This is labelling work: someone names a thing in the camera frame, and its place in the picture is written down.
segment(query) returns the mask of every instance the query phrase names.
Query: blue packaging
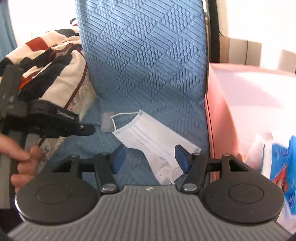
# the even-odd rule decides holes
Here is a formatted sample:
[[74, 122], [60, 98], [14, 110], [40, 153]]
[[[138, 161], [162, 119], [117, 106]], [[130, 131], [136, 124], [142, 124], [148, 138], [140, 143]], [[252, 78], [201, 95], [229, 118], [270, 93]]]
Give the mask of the blue packaging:
[[291, 214], [296, 214], [296, 201], [295, 201], [295, 189], [296, 189], [296, 137], [292, 136], [289, 142], [290, 158], [287, 167], [287, 191], [285, 192], [285, 198], [289, 204]]
[[282, 187], [285, 180], [288, 162], [289, 150], [281, 145], [272, 144], [270, 180], [276, 183], [279, 187]]

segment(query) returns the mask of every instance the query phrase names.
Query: textured blue fabric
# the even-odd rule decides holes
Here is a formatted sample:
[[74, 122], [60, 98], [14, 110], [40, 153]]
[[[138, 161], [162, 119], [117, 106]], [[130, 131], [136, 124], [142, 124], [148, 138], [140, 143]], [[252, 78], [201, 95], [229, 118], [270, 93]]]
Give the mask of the textured blue fabric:
[[[202, 0], [76, 0], [76, 5], [91, 81], [100, 98], [83, 121], [95, 125], [96, 133], [69, 137], [51, 161], [113, 151], [120, 142], [101, 132], [101, 114], [139, 109], [208, 153]], [[116, 117], [116, 126], [133, 117]], [[83, 178], [95, 185], [92, 174]], [[144, 154], [135, 149], [128, 149], [115, 179], [120, 187], [158, 184]]]
[[0, 1], [0, 61], [16, 49], [17, 43], [12, 30], [7, 0]]

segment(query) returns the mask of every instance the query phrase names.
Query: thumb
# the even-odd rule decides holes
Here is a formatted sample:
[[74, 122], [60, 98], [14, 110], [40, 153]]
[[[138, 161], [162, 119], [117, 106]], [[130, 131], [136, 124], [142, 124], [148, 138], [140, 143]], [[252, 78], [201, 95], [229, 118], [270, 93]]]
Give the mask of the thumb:
[[13, 139], [2, 134], [0, 134], [0, 153], [19, 161], [26, 161], [31, 158], [29, 152], [22, 149]]

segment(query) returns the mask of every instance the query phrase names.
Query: pink box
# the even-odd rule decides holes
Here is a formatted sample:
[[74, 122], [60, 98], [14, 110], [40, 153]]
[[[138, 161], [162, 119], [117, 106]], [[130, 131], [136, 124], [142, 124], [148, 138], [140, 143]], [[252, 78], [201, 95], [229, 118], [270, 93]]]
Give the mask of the pink box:
[[256, 133], [296, 133], [295, 96], [295, 74], [210, 63], [205, 96], [210, 157], [230, 153], [243, 160]]

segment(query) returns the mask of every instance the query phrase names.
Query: round black pad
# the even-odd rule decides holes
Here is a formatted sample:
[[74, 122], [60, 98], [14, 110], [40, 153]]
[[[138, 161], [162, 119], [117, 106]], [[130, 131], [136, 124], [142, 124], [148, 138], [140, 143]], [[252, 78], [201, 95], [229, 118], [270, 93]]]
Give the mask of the round black pad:
[[23, 186], [15, 202], [25, 219], [58, 225], [89, 213], [97, 203], [97, 194], [91, 185], [69, 173], [49, 173]]
[[284, 194], [255, 171], [231, 172], [209, 184], [203, 200], [215, 215], [227, 221], [258, 224], [277, 219]]

